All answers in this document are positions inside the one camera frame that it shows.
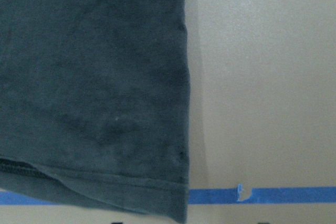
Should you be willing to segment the black graphic t-shirt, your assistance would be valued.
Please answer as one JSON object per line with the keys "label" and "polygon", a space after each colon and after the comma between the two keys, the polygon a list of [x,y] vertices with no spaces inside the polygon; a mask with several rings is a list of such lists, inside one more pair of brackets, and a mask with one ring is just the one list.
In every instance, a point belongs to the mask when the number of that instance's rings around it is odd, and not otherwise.
{"label": "black graphic t-shirt", "polygon": [[186,223],[185,0],[1,0],[1,187]]}

